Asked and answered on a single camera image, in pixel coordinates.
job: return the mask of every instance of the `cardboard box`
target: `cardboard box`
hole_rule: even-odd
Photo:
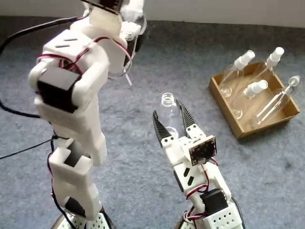
[[[262,63],[257,62],[245,67],[244,77],[238,79],[240,80],[240,83],[235,89],[235,91],[239,91],[241,88],[246,86],[245,84],[247,84],[249,77],[252,77],[252,73],[256,70],[259,64]],[[262,91],[260,94],[258,94],[259,99],[255,99],[255,103],[251,104],[246,114],[240,120],[236,119],[229,106],[229,104],[232,102],[232,99],[234,98],[234,95],[229,98],[225,98],[222,96],[220,89],[218,87],[220,80],[222,78],[222,73],[213,76],[211,78],[209,87],[236,138],[242,138],[250,134],[267,129],[271,126],[277,125],[279,123],[287,122],[290,119],[292,119],[294,116],[296,116],[298,113],[300,113],[300,109],[296,105],[295,101],[291,98],[289,103],[284,107],[284,109],[279,113],[277,113],[276,115],[272,116],[272,118],[270,118],[262,127],[257,129],[253,129],[251,127],[250,119],[258,112],[258,107],[261,106],[262,103],[266,104],[268,101],[270,101],[273,98],[274,96],[274,94],[272,93],[273,90],[277,88],[284,88],[283,83],[273,71],[268,70],[266,73],[263,74],[261,78],[265,79],[266,77],[268,77],[268,83],[269,83],[268,88]]]

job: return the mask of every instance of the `white spray nozzle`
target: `white spray nozzle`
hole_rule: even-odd
[[[300,82],[300,76],[295,75],[289,79],[288,84],[291,87],[296,87],[296,86],[298,86],[299,82]]]
[[[244,55],[240,56],[235,62],[234,66],[238,70],[242,70],[248,63],[255,57],[255,53],[252,50],[248,50]]]
[[[284,54],[284,49],[282,47],[277,47],[272,54],[267,59],[267,67],[276,66],[280,60],[282,55]]]
[[[253,97],[267,88],[268,82],[266,80],[261,80],[259,82],[254,82],[248,85],[247,89],[245,90],[245,93],[248,97]]]

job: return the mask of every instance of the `metal base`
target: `metal base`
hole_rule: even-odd
[[[104,209],[100,211],[98,216],[96,217],[95,221],[87,221],[82,218],[77,218],[73,215],[70,215],[67,213],[67,216],[71,223],[75,226],[77,229],[84,229],[86,225],[86,229],[115,229],[111,219],[108,217],[108,215],[105,213]],[[70,224],[67,222],[66,218],[61,215],[54,225],[51,227],[51,229],[72,229]]]

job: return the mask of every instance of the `clear plastic bottle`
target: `clear plastic bottle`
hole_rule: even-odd
[[[295,75],[289,79],[289,85],[286,88],[274,90],[274,97],[267,104],[264,104],[259,109],[259,112],[251,119],[252,128],[257,129],[263,126],[267,120],[281,111],[289,102],[290,93],[293,91],[293,88],[299,84],[299,82],[300,76]]]
[[[164,93],[161,97],[160,108],[157,110],[160,122],[174,137],[179,137],[179,113],[175,98],[172,93]]]
[[[241,119],[247,108],[253,103],[253,99],[263,90],[268,88],[266,80],[254,82],[245,88],[242,88],[237,94],[236,99],[232,102],[231,108],[237,119]]]
[[[268,69],[272,70],[280,62],[282,55],[284,54],[284,49],[282,47],[277,47],[272,54],[268,57],[266,62],[261,63],[257,66],[253,73],[253,77],[249,80],[248,84],[259,81],[262,77],[269,81],[268,78],[264,77],[264,73]]]
[[[253,51],[248,50],[240,56],[233,65],[229,66],[223,73],[223,78],[219,83],[220,92],[224,97],[230,97],[233,90],[238,86],[239,80],[236,78],[244,76],[244,68],[255,57]]]

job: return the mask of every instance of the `gray carpet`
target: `gray carpet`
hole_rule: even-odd
[[[50,18],[0,18],[0,39]],[[35,112],[27,74],[42,45],[62,28],[14,42],[0,59],[0,98]],[[108,157],[93,172],[101,200],[118,229],[170,229],[188,206],[155,137],[152,112],[172,92],[207,134],[216,135],[221,172],[248,229],[297,229],[305,221],[305,133],[301,113],[290,123],[237,141],[207,88],[210,77],[248,49],[257,60],[276,46],[284,82],[305,71],[305,30],[266,26],[149,22],[148,40],[130,77],[99,93]],[[304,78],[294,98],[305,107]],[[0,156],[51,137],[42,120],[0,111]],[[0,161],[0,228],[50,228],[59,216],[50,197],[49,144]]]

